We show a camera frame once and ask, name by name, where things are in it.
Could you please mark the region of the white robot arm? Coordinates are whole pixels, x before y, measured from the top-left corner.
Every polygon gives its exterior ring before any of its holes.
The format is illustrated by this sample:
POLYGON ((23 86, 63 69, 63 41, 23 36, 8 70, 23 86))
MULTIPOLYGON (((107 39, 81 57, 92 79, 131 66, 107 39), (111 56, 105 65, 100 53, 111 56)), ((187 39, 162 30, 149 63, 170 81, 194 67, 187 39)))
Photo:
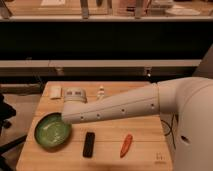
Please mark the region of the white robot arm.
POLYGON ((72 124, 155 114, 177 114, 173 171, 213 171, 213 79, 161 81, 87 102, 76 89, 64 99, 62 120, 72 124))

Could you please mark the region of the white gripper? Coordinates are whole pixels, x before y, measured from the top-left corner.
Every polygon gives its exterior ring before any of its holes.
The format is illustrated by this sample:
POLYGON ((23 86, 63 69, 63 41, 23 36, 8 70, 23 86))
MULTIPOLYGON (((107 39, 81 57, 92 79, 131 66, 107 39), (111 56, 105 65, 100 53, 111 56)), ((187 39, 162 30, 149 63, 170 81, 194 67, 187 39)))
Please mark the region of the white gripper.
POLYGON ((65 101, 80 101, 82 103, 87 102, 86 91, 82 88, 71 87, 67 88, 64 92, 65 101))

